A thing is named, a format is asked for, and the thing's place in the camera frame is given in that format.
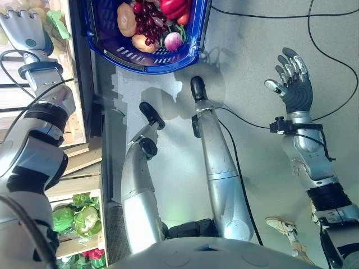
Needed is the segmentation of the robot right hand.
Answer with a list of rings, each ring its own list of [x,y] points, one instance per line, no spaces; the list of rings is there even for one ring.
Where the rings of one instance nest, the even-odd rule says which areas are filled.
[[[293,49],[284,47],[277,57],[275,66],[280,81],[267,79],[264,85],[276,93],[284,102],[286,112],[308,112],[313,101],[313,90],[309,71],[302,57]]]

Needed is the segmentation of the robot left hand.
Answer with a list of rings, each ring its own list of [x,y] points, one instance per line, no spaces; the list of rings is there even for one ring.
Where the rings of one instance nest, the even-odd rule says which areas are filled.
[[[39,14],[8,10],[6,14],[1,14],[1,27],[14,50],[24,57],[25,63],[51,61],[49,56],[54,46]]]

